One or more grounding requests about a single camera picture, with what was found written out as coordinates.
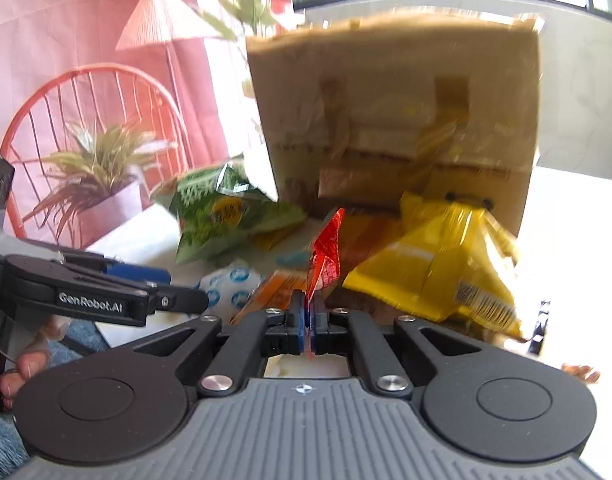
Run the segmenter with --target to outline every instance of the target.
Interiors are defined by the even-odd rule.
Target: cardboard box
[[[395,12],[249,38],[282,200],[492,205],[517,234],[537,144],[539,19]]]

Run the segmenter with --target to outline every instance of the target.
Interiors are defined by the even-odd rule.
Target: blue fabric
[[[0,479],[28,460],[22,441],[9,415],[0,416]]]
[[[108,348],[107,343],[91,321],[74,320],[70,324],[67,335],[93,352]],[[49,349],[51,367],[81,358],[77,352],[58,342],[50,342]],[[12,423],[11,416],[0,415],[0,479],[6,478],[26,460],[28,460],[28,455]]]

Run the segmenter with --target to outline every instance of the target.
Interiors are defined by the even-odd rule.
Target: white table
[[[526,254],[522,265],[527,288],[535,297],[552,302],[540,359],[555,367],[563,362],[590,364],[602,372],[600,383],[590,387],[598,416],[582,458],[612,480],[612,181],[536,168],[519,239]],[[129,263],[165,267],[174,283],[195,285],[213,269],[205,262],[176,266],[178,240],[176,220],[153,206],[97,241],[91,250]],[[259,268],[265,265],[263,258],[253,256],[257,270],[268,272]],[[273,260],[269,256],[266,264],[272,267]],[[111,344],[117,344],[184,319],[180,314],[159,313],[144,328],[99,327]],[[291,363],[291,368],[301,364]],[[343,370],[334,362],[314,372],[326,373],[342,374]]]

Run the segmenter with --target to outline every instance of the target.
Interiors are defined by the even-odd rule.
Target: pink lampshade
[[[219,34],[182,0],[139,0],[116,50]]]

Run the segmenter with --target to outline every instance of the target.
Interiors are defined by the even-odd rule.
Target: barcode
[[[480,288],[477,285],[460,280],[457,284],[455,301],[465,306],[471,306],[479,291]]]
[[[515,309],[512,306],[486,292],[477,296],[473,312],[475,316],[501,329],[506,329],[515,319]]]

